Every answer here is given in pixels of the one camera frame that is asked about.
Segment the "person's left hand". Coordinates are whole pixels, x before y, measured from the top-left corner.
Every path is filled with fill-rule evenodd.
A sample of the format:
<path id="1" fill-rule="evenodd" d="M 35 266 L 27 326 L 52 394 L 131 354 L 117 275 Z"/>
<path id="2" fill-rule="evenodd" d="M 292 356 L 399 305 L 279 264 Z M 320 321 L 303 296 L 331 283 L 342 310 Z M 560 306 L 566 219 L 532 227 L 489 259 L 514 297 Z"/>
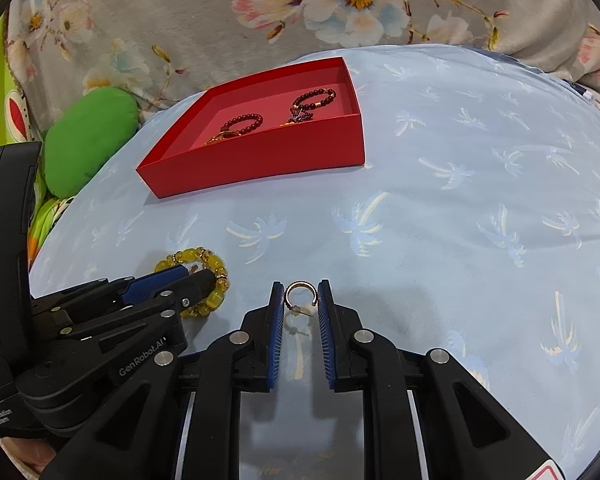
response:
<path id="1" fill-rule="evenodd" d="M 1 438 L 0 445 L 26 479 L 38 479 L 56 457 L 50 444 L 41 439 Z"/>

